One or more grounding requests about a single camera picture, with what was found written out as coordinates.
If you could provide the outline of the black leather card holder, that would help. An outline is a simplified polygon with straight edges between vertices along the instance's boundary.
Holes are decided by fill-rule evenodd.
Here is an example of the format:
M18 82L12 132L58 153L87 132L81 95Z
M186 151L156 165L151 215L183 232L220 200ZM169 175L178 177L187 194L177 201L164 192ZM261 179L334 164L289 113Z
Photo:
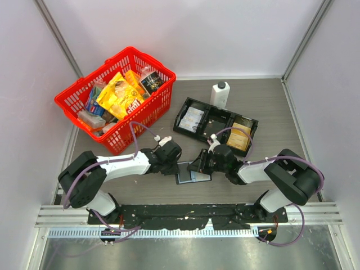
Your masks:
M188 183L200 183L200 182L196 182L195 180L195 173L197 172L189 172L187 170L187 166L189 164L190 164L189 161L178 163L179 172L178 174L175 175L175 182L177 185L183 185Z

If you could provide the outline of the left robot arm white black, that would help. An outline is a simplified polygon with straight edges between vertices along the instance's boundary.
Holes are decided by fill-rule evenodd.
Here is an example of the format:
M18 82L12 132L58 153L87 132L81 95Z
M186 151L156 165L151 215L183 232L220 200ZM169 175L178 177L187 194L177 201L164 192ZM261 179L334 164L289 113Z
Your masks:
M114 224L120 218L120 205L110 193L101 191L101 186L125 176L177 174L181 153L172 137L161 139L153 149L143 148L129 155L104 157L85 151L58 176L66 194L64 208L86 207L93 215L99 215L99 220Z

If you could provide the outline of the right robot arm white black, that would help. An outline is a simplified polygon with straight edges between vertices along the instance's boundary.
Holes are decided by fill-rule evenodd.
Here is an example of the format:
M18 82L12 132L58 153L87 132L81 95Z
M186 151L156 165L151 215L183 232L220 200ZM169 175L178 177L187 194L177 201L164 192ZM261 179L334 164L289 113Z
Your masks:
M319 169L287 148L263 160L241 161L228 146L220 144L203 149L187 170L207 175L221 172L234 185L272 182L276 188L263 193L252 206L250 215L260 222L269 221L284 206L304 206L325 181Z

